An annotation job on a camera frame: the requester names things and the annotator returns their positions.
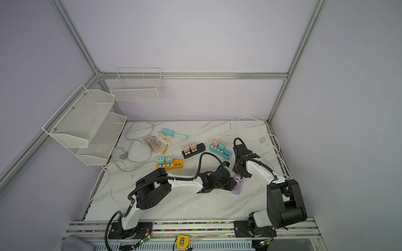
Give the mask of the purple power strip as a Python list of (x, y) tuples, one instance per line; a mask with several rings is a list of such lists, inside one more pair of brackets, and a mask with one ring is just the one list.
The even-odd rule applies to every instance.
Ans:
[(235, 194), (235, 195), (240, 195), (243, 177), (241, 175), (235, 174), (233, 179), (236, 182), (236, 184), (234, 186), (234, 189), (231, 191), (231, 193)]

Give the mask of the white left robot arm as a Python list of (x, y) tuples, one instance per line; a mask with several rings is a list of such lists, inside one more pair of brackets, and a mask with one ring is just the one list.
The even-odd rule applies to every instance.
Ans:
[[(202, 159), (205, 155), (218, 160), (219, 165), (215, 171), (201, 173)], [(130, 204), (126, 212), (115, 212), (107, 224), (104, 235), (106, 249), (112, 250), (108, 241), (113, 236), (117, 239), (139, 239), (136, 244), (126, 247), (127, 251), (137, 249), (151, 238), (152, 223), (139, 225), (140, 218), (174, 190), (189, 191), (195, 194), (210, 193), (215, 189), (234, 190), (237, 183), (230, 176), (229, 165), (229, 162), (221, 161), (216, 155), (204, 152), (200, 155), (194, 176), (170, 175), (165, 168), (158, 168), (139, 179), (135, 189), (127, 196)]]

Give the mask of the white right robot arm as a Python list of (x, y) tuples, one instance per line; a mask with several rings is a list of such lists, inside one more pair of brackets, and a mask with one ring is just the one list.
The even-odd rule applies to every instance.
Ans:
[(276, 230), (307, 220), (299, 183), (276, 174), (261, 157), (247, 148), (242, 139), (233, 141), (235, 164), (233, 172), (242, 178), (256, 178), (266, 188), (267, 208), (249, 214), (243, 235), (273, 239)]

